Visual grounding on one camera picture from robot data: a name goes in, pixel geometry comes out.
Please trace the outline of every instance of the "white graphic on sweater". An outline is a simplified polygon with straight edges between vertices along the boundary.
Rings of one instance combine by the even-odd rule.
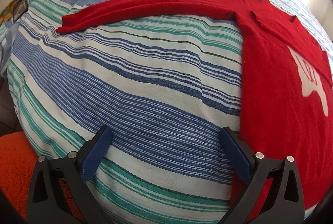
[[[321,104],[323,106],[324,114],[325,114],[325,116],[328,116],[328,106],[327,106],[326,94],[324,92],[323,85],[321,83],[319,74],[312,67],[312,65],[308,61],[306,61],[301,55],[296,53],[289,46],[288,46],[288,48],[297,65],[298,74],[302,81],[303,96],[307,97],[311,94],[311,92],[316,91],[319,94],[319,97],[321,99]]]

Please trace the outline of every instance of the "wall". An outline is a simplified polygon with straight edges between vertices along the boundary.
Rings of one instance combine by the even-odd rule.
[[[307,7],[333,40],[333,2],[332,0],[309,0]]]

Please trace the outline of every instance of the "striped fabric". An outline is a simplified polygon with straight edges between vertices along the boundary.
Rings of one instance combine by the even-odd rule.
[[[217,223],[232,180],[218,132],[239,130],[236,23],[163,15],[55,32],[63,15],[101,1],[29,0],[7,68],[27,138],[39,155],[64,157],[110,125],[112,146],[87,184],[112,220]],[[306,6],[271,2],[299,17],[333,66],[329,38]]]

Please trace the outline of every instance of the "orange towel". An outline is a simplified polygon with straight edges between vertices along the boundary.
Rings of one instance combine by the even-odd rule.
[[[38,155],[24,132],[19,132],[0,137],[0,156],[0,187],[26,219],[29,185]],[[83,220],[67,184],[61,182],[61,187],[73,216]]]

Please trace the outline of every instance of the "metal screw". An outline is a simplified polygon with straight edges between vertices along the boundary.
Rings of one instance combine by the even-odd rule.
[[[45,156],[41,155],[40,157],[38,157],[38,162],[43,162],[45,160]]]
[[[255,153],[255,157],[259,158],[259,159],[263,159],[264,158],[264,154],[261,153],[261,152],[257,152],[257,153]]]
[[[68,153],[68,157],[69,157],[69,158],[75,158],[75,157],[76,157],[76,155],[77,155],[77,153],[76,153],[76,152],[74,152],[74,151],[73,151],[73,152],[69,152],[69,153]]]
[[[293,158],[291,155],[288,155],[288,156],[287,156],[287,160],[288,160],[289,162],[294,162],[294,158]]]

